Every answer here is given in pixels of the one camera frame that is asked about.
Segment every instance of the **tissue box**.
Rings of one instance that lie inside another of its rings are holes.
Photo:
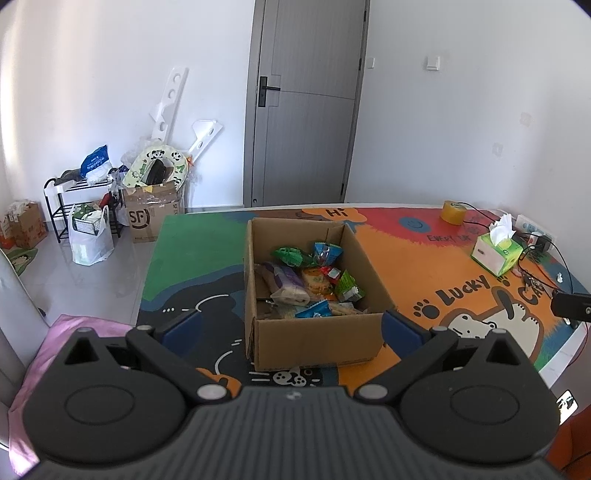
[[[476,240],[472,258],[494,276],[500,277],[513,268],[522,253],[523,247],[513,239],[511,239],[511,245],[508,248],[495,247],[492,244],[491,235],[487,233],[479,236]]]

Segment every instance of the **white chair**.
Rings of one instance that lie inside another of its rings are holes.
[[[0,250],[0,448],[8,450],[8,409],[49,325]]]

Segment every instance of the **tissue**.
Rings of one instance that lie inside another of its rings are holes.
[[[495,247],[503,240],[511,239],[514,233],[509,213],[504,214],[499,220],[491,224],[491,242]]]

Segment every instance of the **paw print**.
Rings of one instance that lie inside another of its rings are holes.
[[[415,317],[425,316],[430,320],[435,320],[439,317],[439,309],[435,305],[431,305],[431,302],[427,299],[424,299],[422,302],[418,301],[413,308],[415,310],[413,312]]]
[[[500,277],[497,277],[496,279],[500,283],[502,283],[505,287],[510,287],[511,286],[511,284],[509,283],[509,279],[506,276],[504,276],[504,275],[501,275]]]
[[[291,375],[288,372],[277,372],[273,375],[273,380],[281,385],[287,385],[287,380],[291,378]]]
[[[295,377],[291,384],[294,387],[305,387],[306,386],[306,379],[304,377],[302,377],[301,375],[298,375],[297,377]]]

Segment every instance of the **cartoon dog print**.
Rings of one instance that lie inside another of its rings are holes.
[[[466,309],[448,313],[440,325],[451,328],[463,338],[484,338],[493,328],[509,331],[525,354],[533,361],[540,353],[544,327],[526,305],[515,300],[502,287],[491,290],[496,307],[477,315]]]

